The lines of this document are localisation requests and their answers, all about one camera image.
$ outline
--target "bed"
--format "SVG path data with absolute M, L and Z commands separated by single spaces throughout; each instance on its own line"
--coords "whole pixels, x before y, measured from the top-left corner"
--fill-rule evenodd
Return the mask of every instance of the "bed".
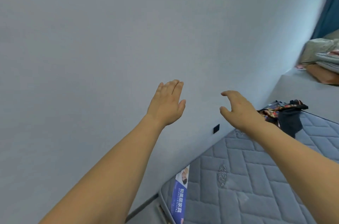
M 339 124 L 302 112 L 296 139 L 339 163 Z M 175 177 L 159 191 L 172 218 Z M 234 130 L 189 167 L 184 224 L 316 224 L 271 157 Z

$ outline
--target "brown cardboard box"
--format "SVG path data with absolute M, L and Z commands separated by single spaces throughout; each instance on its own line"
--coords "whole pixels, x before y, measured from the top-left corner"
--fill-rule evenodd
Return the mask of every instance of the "brown cardboard box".
M 339 86 L 339 74 L 320 67 L 318 64 L 305 65 L 304 68 L 319 82 Z

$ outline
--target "blue label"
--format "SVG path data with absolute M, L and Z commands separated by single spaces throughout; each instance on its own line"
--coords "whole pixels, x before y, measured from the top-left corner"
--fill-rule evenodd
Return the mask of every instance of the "blue label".
M 171 215 L 176 224 L 184 222 L 189 166 L 176 175 L 172 194 Z

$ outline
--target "bare skin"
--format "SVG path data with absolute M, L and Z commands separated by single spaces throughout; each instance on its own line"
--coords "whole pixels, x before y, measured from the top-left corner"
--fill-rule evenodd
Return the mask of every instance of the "bare skin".
M 84 175 L 40 224 L 124 223 L 159 134 L 183 114 L 186 101 L 179 102 L 182 87 L 179 80 L 161 83 L 140 123 Z M 232 109 L 221 107 L 220 113 L 269 153 L 317 223 L 339 223 L 339 164 L 265 122 L 239 92 L 221 94 L 229 98 Z
M 339 223 L 339 164 L 268 123 L 237 91 L 221 93 L 231 102 L 220 113 L 258 142 L 277 164 L 317 223 Z

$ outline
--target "electrical outlet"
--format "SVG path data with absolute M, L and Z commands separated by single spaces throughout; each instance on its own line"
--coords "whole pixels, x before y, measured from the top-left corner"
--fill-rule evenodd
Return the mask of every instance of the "electrical outlet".
M 216 125 L 214 128 L 213 128 L 213 134 L 217 133 L 220 129 L 220 124 Z

